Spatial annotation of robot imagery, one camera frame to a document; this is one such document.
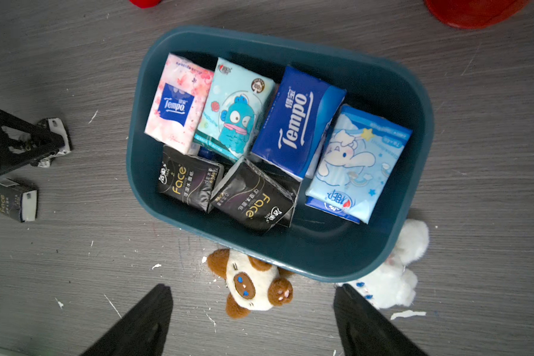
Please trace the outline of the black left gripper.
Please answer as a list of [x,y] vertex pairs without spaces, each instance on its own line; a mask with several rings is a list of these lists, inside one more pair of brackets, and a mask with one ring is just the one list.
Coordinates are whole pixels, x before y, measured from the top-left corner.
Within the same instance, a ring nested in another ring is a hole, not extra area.
[[56,148],[55,144],[28,148],[31,136],[47,136],[47,132],[0,109],[0,176],[31,165],[33,160]]

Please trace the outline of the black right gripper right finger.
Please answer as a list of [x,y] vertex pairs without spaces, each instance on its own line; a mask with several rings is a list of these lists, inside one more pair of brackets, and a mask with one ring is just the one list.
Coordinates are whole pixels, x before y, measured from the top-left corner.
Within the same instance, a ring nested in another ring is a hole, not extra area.
[[350,285],[335,289],[333,303],[345,355],[424,355]]

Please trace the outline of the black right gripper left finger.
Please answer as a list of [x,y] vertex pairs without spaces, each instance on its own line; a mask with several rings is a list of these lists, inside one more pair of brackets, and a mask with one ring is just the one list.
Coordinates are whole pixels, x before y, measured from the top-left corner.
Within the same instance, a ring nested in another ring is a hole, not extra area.
[[171,288],[158,284],[84,355],[161,355],[173,311]]

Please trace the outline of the black packet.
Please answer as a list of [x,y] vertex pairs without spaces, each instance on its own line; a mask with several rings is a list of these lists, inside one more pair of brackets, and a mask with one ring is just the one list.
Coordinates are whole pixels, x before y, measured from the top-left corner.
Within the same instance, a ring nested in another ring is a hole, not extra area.
[[47,118],[38,121],[37,128],[47,132],[47,136],[31,136],[28,148],[37,149],[46,145],[56,145],[47,154],[33,160],[31,166],[48,169],[54,160],[71,153],[71,138],[65,124],[60,118]]
[[224,165],[199,156],[184,155],[165,145],[157,192],[209,213],[212,192],[222,179]]
[[244,227],[265,233],[294,207],[295,197],[242,157],[212,191],[211,204]]
[[7,178],[0,179],[0,213],[21,223],[37,217],[39,191]]

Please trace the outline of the black packet front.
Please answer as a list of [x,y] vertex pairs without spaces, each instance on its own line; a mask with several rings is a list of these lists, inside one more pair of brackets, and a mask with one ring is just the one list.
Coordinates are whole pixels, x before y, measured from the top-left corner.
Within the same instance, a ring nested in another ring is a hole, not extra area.
[[31,166],[48,169],[54,160],[71,153],[71,138],[65,124],[60,118],[47,118],[38,121],[37,128],[47,132],[47,136],[31,136],[28,148],[37,149],[46,145],[56,145],[47,154],[33,160]]

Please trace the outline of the light blue tissue pack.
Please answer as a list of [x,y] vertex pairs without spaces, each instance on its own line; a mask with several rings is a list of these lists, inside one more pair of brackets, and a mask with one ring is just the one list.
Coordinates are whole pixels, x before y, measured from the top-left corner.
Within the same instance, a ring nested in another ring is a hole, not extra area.
[[412,130],[343,105],[306,189],[307,206],[368,224]]

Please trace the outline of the pink Tempo tissue pack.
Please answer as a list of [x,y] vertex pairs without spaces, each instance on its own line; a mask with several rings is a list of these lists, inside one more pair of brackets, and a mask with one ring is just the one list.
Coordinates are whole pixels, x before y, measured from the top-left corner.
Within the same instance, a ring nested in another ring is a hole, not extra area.
[[213,77],[213,71],[170,53],[144,132],[181,154],[191,154]]

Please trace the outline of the dark blue Tempo tissue pack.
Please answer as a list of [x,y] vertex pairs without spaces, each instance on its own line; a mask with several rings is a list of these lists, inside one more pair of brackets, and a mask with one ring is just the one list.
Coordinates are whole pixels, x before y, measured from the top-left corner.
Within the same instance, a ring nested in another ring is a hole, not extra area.
[[252,154],[295,179],[305,178],[347,91],[286,67]]

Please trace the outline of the teal monster tissue pack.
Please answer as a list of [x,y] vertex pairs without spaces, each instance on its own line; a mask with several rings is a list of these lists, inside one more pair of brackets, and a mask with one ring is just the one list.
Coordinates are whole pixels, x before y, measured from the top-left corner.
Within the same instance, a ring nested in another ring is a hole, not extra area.
[[276,90],[274,80],[220,57],[194,141],[236,162],[252,145]]

